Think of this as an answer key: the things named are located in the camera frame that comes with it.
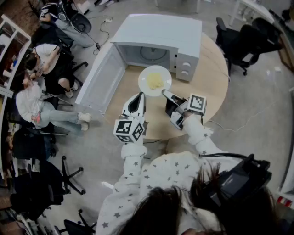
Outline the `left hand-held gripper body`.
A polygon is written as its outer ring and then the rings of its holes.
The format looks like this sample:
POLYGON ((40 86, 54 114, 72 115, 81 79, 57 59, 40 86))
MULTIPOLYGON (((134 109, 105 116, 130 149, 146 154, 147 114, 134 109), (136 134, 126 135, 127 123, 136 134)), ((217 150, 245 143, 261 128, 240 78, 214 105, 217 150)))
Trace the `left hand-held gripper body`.
POLYGON ((113 135, 122 143, 142 143, 146 135, 147 123, 141 116, 128 116, 121 114, 115 120, 113 135))

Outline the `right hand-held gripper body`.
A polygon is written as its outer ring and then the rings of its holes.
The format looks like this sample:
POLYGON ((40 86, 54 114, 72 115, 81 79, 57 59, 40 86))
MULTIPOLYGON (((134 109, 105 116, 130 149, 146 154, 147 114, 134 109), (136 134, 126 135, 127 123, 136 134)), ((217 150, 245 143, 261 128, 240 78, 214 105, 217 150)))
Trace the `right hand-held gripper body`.
POLYGON ((175 108, 173 109, 170 121, 179 130, 183 128, 184 114, 191 112, 201 117, 201 123, 203 123, 203 116, 206 113, 207 100, 204 96, 198 96, 190 94, 188 99, 180 98, 177 95, 172 95, 170 99, 175 108))

